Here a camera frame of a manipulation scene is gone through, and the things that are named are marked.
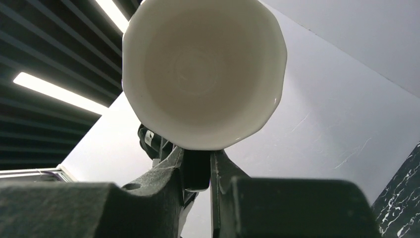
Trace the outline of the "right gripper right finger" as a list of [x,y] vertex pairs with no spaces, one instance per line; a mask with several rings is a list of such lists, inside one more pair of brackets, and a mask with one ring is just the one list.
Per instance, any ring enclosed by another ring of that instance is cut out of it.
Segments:
[[222,150],[210,156],[214,238],[378,238],[377,222],[354,183],[252,178]]

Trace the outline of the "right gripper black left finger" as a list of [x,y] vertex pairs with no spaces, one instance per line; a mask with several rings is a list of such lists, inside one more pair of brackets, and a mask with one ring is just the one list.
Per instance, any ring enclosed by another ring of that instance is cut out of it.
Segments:
[[114,183],[2,182],[3,238],[177,238],[184,151],[124,187]]

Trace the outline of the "black mug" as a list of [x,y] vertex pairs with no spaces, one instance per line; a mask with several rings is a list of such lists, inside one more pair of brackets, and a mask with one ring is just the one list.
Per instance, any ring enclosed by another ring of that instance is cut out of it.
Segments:
[[199,156],[186,188],[210,182],[210,151],[261,130],[283,92],[287,47],[258,0],[144,0],[122,38],[122,88],[139,121]]

